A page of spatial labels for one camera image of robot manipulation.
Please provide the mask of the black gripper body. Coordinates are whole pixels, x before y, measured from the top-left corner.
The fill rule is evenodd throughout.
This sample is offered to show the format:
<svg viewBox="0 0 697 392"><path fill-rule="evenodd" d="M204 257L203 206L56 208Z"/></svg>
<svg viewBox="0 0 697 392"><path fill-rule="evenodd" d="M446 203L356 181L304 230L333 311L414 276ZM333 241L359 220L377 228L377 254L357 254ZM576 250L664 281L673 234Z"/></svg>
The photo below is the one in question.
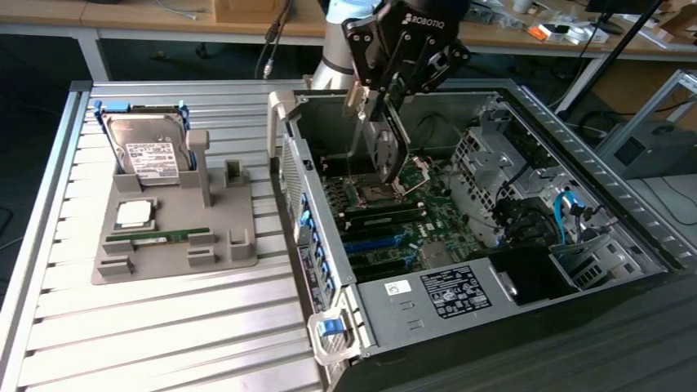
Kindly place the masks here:
<svg viewBox="0 0 697 392"><path fill-rule="evenodd" d="M392 83L403 60L412 62L460 39L469 1L385 1L379 8L383 84Z"/></svg>

